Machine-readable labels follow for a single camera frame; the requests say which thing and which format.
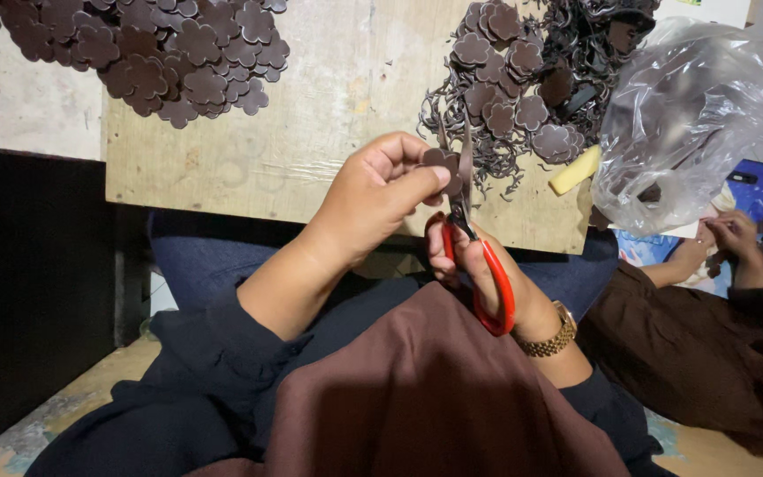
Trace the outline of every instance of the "watch band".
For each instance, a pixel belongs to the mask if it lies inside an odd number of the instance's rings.
[[[558,331],[558,334],[552,340],[541,341],[540,343],[518,340],[517,343],[523,352],[529,356],[549,357],[557,355],[561,350],[567,348],[571,341],[576,339],[576,322],[573,321],[570,311],[558,300],[553,301],[552,304],[555,306],[558,317],[561,319],[561,330]]]

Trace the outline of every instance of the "brown clothing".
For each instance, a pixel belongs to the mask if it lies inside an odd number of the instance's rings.
[[[620,262],[579,325],[612,382],[679,423],[763,435],[763,288],[658,289]]]
[[[628,475],[514,340],[439,284],[279,387],[265,463],[189,475]]]

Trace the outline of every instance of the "black sleeve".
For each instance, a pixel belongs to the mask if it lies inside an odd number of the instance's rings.
[[[113,386],[113,402],[59,435],[26,475],[181,475],[225,458],[260,460],[249,446],[251,409],[311,335],[282,341],[236,298],[159,313],[152,330],[162,349],[143,379]]]
[[[609,436],[632,477],[674,475],[652,461],[652,455],[662,449],[647,429],[643,406],[610,383],[599,366],[593,365],[593,375],[585,382],[560,391],[582,417]]]

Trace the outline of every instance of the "plastic bag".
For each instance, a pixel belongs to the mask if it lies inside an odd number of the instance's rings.
[[[591,193],[605,216],[643,237],[697,221],[763,145],[763,38],[672,18],[636,55],[611,96]]]

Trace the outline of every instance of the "black shirt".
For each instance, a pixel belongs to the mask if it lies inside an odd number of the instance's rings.
[[[281,381],[345,347],[419,289],[413,277],[343,282],[330,309],[293,341],[249,316],[234,288],[206,310],[160,312],[152,331],[161,352],[143,378],[114,385],[113,402],[59,435],[26,475],[181,475],[227,458],[262,462]],[[561,392],[608,434],[632,475],[672,475],[652,462],[661,446],[647,434],[640,404],[597,367]]]

